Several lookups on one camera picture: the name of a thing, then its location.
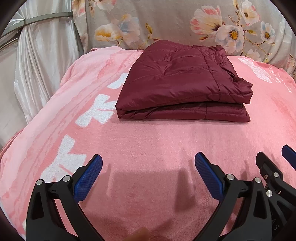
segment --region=white leaf print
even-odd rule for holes
[[[57,157],[54,161],[42,172],[40,179],[46,183],[59,181],[65,175],[72,175],[78,167],[84,165],[86,158],[85,154],[69,154],[73,149],[75,140],[68,135],[65,135],[59,146]]]
[[[79,116],[75,123],[80,127],[86,127],[94,118],[101,124],[105,124],[113,115],[116,104],[116,101],[106,102],[108,99],[108,95],[99,94],[90,109]]]
[[[249,66],[259,79],[264,80],[268,83],[271,83],[270,78],[272,78],[272,77],[270,76],[270,74],[268,72],[266,72],[264,69],[262,69],[258,66],[255,66],[252,60],[247,59],[247,58],[239,58],[239,61],[241,61],[242,63]]]
[[[118,89],[121,85],[124,84],[124,82],[126,81],[127,76],[128,76],[128,73],[121,74],[119,79],[117,81],[114,81],[113,83],[109,84],[107,86],[107,88],[114,89],[114,90]]]

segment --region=flower center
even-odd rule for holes
[[[217,31],[219,27],[221,27],[220,24],[215,24],[215,27],[213,28],[213,31]]]
[[[234,31],[230,32],[229,35],[233,40],[237,40],[239,33],[234,30]]]
[[[265,32],[265,38],[266,38],[266,39],[270,39],[270,35],[269,35],[268,32]]]

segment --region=folded garment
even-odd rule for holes
[[[248,122],[252,84],[237,76],[223,47],[160,40],[136,60],[116,103],[123,119]]]

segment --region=plush blanket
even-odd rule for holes
[[[141,54],[109,47],[80,57],[0,153],[0,205],[21,235],[36,181],[72,175],[96,153],[103,169],[79,205],[106,241],[121,241],[140,227],[150,231],[149,241],[192,241],[218,204],[194,166],[200,151],[243,180],[260,176],[255,157],[264,151],[296,186],[294,169],[281,157],[283,145],[296,149],[296,86],[286,72],[229,57],[238,76],[253,84],[246,105],[251,122],[118,119],[115,103]],[[58,208],[74,233],[60,202]]]
[[[252,84],[237,76],[221,46],[160,40],[132,66],[116,103],[123,119],[247,122]]]

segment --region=white satin curtain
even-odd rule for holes
[[[40,15],[70,12],[71,0],[28,0],[9,26]],[[17,47],[15,94],[29,123],[59,88],[68,67],[79,58],[71,17],[25,26]]]

